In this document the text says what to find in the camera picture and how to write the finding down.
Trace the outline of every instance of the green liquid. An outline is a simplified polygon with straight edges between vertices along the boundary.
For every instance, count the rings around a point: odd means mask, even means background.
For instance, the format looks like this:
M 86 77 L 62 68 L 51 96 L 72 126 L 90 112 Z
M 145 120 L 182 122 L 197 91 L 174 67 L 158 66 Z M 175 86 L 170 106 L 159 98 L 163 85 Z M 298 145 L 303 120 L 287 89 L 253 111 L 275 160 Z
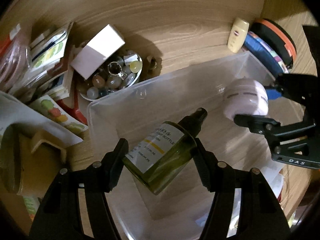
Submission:
M 196 141 L 183 127 L 174 122 L 164 123 L 182 131 L 184 136 L 145 173 L 142 173 L 127 157 L 123 158 L 127 169 L 155 195 L 158 195 L 178 175 L 191 160 L 191 151 L 196 148 Z

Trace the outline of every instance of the bottle label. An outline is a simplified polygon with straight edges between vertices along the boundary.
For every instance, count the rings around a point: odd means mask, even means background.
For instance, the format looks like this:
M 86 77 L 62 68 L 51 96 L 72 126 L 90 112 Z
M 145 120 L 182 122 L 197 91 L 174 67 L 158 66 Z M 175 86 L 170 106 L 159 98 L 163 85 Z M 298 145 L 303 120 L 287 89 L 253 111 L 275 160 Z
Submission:
M 126 157 L 145 173 L 161 159 L 184 136 L 184 133 L 174 126 L 163 123 L 134 147 Z

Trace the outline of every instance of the plastic bag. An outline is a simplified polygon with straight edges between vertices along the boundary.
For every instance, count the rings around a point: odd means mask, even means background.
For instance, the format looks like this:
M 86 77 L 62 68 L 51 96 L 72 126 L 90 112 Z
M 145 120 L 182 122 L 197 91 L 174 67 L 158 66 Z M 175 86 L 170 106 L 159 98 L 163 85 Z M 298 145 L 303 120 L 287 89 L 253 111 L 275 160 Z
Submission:
M 8 93 L 31 66 L 30 35 L 20 30 L 0 58 L 0 90 Z

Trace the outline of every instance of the colorful pencil case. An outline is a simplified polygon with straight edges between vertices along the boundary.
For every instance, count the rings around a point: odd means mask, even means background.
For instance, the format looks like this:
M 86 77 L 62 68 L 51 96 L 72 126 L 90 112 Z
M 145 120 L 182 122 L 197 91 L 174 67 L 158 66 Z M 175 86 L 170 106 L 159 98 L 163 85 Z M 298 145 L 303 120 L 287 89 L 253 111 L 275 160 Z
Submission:
M 263 39 L 281 57 L 288 69 L 293 67 L 297 49 L 290 35 L 279 24 L 269 19 L 256 19 L 250 31 Z
M 288 70 L 279 55 L 258 35 L 249 31 L 244 46 L 271 72 L 274 77 Z

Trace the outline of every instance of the yellow stripe on label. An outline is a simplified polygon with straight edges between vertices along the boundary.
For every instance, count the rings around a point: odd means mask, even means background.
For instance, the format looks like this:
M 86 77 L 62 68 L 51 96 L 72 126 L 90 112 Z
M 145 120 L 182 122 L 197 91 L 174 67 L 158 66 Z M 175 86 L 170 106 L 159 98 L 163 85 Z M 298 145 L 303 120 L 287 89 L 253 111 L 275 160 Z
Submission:
M 152 145 L 155 149 L 157 149 L 161 154 L 164 154 L 164 150 L 162 150 L 158 145 L 153 143 L 152 141 L 149 141 L 148 139 L 144 139 L 145 142 Z

